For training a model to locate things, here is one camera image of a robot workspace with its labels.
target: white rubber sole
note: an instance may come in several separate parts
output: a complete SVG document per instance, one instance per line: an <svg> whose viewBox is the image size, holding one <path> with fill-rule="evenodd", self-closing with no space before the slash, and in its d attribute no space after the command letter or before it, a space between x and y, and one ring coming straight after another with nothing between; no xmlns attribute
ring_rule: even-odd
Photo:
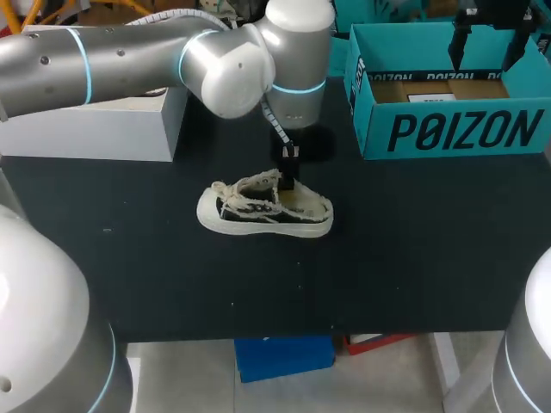
<svg viewBox="0 0 551 413"><path fill-rule="evenodd" d="M216 208L218 195L205 189L197 204L197 219L210 231L226 235L280 234L300 238L323 237L331 230L333 217L318 224L261 224L257 222L233 222L221 219Z"/></svg>

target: red box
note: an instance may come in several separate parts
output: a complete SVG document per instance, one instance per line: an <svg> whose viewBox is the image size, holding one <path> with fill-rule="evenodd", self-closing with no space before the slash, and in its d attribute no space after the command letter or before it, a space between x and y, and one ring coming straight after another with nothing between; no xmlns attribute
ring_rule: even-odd
<svg viewBox="0 0 551 413"><path fill-rule="evenodd" d="M365 342L359 342L357 344L350 344L349 338L346 336L344 338L344 346L348 349L350 355L356 355L360 353L365 353L369 350L374 350L379 347L387 346L393 342L399 342L415 336L414 334L381 334L375 338L367 340Z"/></svg>

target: shoe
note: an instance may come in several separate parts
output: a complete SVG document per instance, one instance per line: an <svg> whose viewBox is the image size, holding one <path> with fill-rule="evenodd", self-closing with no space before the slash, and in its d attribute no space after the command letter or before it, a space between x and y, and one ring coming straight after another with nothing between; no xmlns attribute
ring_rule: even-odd
<svg viewBox="0 0 551 413"><path fill-rule="evenodd" d="M274 233L322 237L333 224L333 205L298 181L280 191L279 170L269 170L233 185L215 182L197 204L199 222L227 235Z"/></svg>

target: white box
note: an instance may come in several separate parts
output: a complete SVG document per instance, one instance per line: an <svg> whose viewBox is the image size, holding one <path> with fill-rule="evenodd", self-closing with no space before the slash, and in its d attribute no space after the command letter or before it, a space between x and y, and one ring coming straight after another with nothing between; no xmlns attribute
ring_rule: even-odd
<svg viewBox="0 0 551 413"><path fill-rule="evenodd" d="M0 153L172 162L187 101L188 90L181 87L156 97L130 97L17 116L0 122Z"/></svg>

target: robotic arm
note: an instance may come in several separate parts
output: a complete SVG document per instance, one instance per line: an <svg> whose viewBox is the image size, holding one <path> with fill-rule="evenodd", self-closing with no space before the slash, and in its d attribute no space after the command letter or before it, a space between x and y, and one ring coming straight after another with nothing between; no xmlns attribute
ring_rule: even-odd
<svg viewBox="0 0 551 413"><path fill-rule="evenodd" d="M300 129L319 116L333 20L328 0L271 0L261 21L234 30L180 9L10 36L0 40L0 120L185 85L226 119L266 94L281 127Z"/></svg>

